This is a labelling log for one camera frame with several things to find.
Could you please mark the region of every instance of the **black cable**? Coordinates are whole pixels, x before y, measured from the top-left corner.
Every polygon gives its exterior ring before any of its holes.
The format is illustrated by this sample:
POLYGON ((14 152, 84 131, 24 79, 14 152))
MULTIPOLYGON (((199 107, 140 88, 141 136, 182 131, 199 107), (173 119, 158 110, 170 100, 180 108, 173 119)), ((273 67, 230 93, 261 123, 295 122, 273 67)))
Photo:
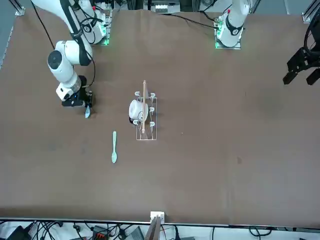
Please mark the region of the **black cable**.
MULTIPOLYGON (((74 39, 74 41, 75 41, 79 46, 81 46, 81 45, 78 43, 77 39, 74 39)), ((84 46, 82 46, 82 49, 86 52, 87 55, 89 55, 89 57, 91 58, 92 63, 93 63, 93 78, 92 78, 92 81, 91 81, 91 83, 90 83, 89 85, 86 85, 86 86, 83 86, 83 87, 82 87, 82 88, 88 88, 88 87, 91 87, 92 84, 94 84, 95 79, 96 79, 96 63, 95 63, 94 58, 91 56, 90 53, 88 53, 88 51, 86 50, 86 48, 85 48, 84 46)))
POLYGON ((252 236, 256 237, 256 238, 259 238, 259 240, 261 240, 261 237, 265 237, 265 236, 268 236, 271 234, 272 230, 269 230, 269 232, 267 233, 263 233, 261 234, 258 230, 258 228, 256 228, 255 226, 249 226, 249 232, 251 233, 252 236), (256 231, 257 234, 254 234, 252 232, 252 229, 254 229, 256 231))
POLYGON ((319 51, 311 51, 309 49, 309 47, 308 47, 308 38, 310 36, 309 33, 311 31, 311 27, 315 24, 315 21, 318 20, 319 16, 320 16, 320 8, 316 11, 316 13, 314 14, 311 22, 309 23, 308 28, 307 28, 307 30, 305 32, 305 35, 304 35, 304 40, 303 40, 303 48, 304 48, 304 50, 308 54, 310 54, 312 56, 320 56, 320 52, 319 51))
POLYGON ((204 14, 205 17, 206 17, 207 19, 211 20, 211 21, 215 21, 215 20, 216 20, 215 18, 209 17, 208 14, 205 13, 205 11, 200 11, 200 13, 204 14))
POLYGON ((49 234, 49 237, 51 240, 55 240, 55 238, 51 235, 50 233, 50 228, 52 228, 53 225, 55 225, 55 222, 49 222, 49 223, 42 223, 42 225, 44 226, 44 231, 42 233, 42 239, 46 238, 46 235, 49 234))
POLYGON ((181 240, 181 238, 179 236, 178 227, 176 225, 174 225, 174 229, 175 229, 175 238, 174 238, 174 240, 181 240))
POLYGON ((87 17, 87 18, 85 18, 85 19, 83 19, 81 22, 80 22, 80 24, 83 24, 85 21, 88 21, 88 20, 96 20, 96 21, 98 21, 98 22, 100 22, 100 23, 102 23, 103 21, 101 20, 101 19, 99 19, 99 18, 97 18, 97 17, 87 17))
POLYGON ((81 240, 84 240, 83 237, 80 235, 80 233, 79 233, 77 230, 75 230, 75 231, 76 231, 76 233, 78 234, 79 238, 80 238, 81 240))
POLYGON ((161 225, 161 228, 162 228, 162 230, 163 230, 164 238, 165 238, 165 240, 167 240, 167 235, 166 235, 166 231, 165 231, 165 229, 164 229, 164 226, 161 225))
POLYGON ((50 41, 50 43, 51 43, 52 48, 55 49, 55 46, 54 46, 54 44, 53 44, 53 42, 52 42, 52 40, 51 40, 51 38, 50 38, 50 36, 49 36, 49 33, 48 33, 47 29, 46 29, 46 26, 45 26, 44 23, 42 22, 39 14, 38 14, 38 12, 37 12, 36 6, 34 5, 34 3, 33 3, 32 1, 31 1, 31 4, 32 4, 32 6, 33 6, 33 9, 34 9, 34 11, 35 11, 36 16, 38 17, 40 23, 42 24, 43 29, 45 30, 46 35, 48 36, 48 39, 49 39, 49 41, 50 41))
POLYGON ((225 11, 227 11, 231 6, 232 4, 230 4, 230 6, 228 6, 225 10, 223 10, 223 13, 225 13, 225 11))
POLYGON ((212 228, 212 236, 211 236, 211 240, 214 240, 214 233, 215 233, 215 227, 212 228))
POLYGON ((200 11, 200 12, 205 12, 205 11, 207 11, 209 8, 213 7, 213 5, 215 5, 215 3, 216 3, 217 1, 218 1, 218 0, 213 0, 213 2, 212 2, 209 6, 207 6, 205 10, 200 11))
POLYGON ((88 223, 86 223, 86 222, 84 222, 84 224, 88 227, 88 229, 90 229, 90 231, 94 231, 94 227, 92 226, 92 227, 90 227, 89 225, 88 225, 88 223))
POLYGON ((97 9, 104 11, 101 7, 99 7, 98 5, 94 5, 97 9))
POLYGON ((174 16, 174 17, 181 18, 181 19, 187 20, 187 21, 192 22, 192 23, 195 23, 195 24, 199 24, 199 25, 204 26, 204 27, 207 27, 207 28, 212 28, 212 29, 219 30, 219 28, 216 27, 216 26, 210 26, 210 25, 207 25, 207 24, 204 24, 204 23, 201 23, 201 22, 194 21, 194 20, 192 20, 192 19, 186 18, 186 17, 184 17, 184 16, 179 16, 179 15, 174 15, 174 14, 171 14, 171 15, 168 15, 168 16, 174 16))
POLYGON ((38 224, 38 227, 36 228, 36 240, 39 240, 39 231, 40 231, 40 229, 39 229, 39 227, 40 227, 40 222, 39 222, 39 224, 38 224))

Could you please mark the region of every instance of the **white cup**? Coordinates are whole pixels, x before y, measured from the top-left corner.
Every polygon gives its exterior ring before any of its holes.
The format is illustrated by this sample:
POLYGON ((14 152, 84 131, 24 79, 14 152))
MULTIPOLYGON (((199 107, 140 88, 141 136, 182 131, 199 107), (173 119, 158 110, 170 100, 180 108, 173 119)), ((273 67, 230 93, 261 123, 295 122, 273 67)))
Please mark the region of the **white cup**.
MULTIPOLYGON (((143 121, 142 119, 142 112, 143 112, 143 103, 137 100, 133 100, 129 106, 129 117, 132 120, 139 120, 140 122, 143 121)), ((144 110, 144 121, 146 121, 149 113, 148 104, 145 103, 145 110, 144 110)))

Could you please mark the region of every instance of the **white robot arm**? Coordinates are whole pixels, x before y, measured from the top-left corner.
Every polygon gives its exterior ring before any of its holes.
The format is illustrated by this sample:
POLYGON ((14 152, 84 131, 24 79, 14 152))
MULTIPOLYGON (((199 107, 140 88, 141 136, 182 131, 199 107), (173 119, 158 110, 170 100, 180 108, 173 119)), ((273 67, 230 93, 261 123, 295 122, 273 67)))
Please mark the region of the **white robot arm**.
POLYGON ((240 41, 249 10, 248 0, 232 1, 230 12, 226 12, 222 16, 223 25, 217 36, 223 45, 232 48, 240 41))
POLYGON ((47 64, 55 78, 60 82, 56 93, 64 107, 91 107, 92 92, 86 92, 87 80, 78 76, 73 65, 88 66, 93 60, 93 51, 88 43, 79 20, 69 0, 32 0, 41 9, 60 17, 73 40, 59 41, 47 59, 47 64))

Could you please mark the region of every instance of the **brown table surface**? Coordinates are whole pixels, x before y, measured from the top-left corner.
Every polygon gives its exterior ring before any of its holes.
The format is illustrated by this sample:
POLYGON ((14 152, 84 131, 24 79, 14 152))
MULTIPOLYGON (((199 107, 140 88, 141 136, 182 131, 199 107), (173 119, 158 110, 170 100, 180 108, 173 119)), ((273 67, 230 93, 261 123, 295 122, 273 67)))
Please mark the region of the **brown table surface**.
MULTIPOLYGON (((209 24, 200 13, 186 17, 209 24)), ((54 43, 65 24, 40 11, 54 43)), ((300 16, 249 15, 242 50, 213 30, 150 11, 114 12, 94 46, 96 114, 63 108, 51 46, 30 9, 0 71, 0 216, 319 227, 320 84, 284 86, 300 16), (158 140, 137 141, 134 92, 158 96, 158 140), (111 162, 117 131, 116 164, 111 162)), ((78 74, 91 81, 93 66, 78 74)))

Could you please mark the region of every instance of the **wooden stick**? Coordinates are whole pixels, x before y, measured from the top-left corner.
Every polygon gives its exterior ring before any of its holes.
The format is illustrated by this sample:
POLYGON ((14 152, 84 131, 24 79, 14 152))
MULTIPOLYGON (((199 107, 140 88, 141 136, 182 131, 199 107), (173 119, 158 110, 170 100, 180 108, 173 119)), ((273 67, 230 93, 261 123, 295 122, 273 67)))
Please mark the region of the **wooden stick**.
POLYGON ((146 112, 146 88, 147 83, 146 80, 143 81, 143 97, 142 97, 142 133, 144 134, 146 131, 145 128, 145 112, 146 112))

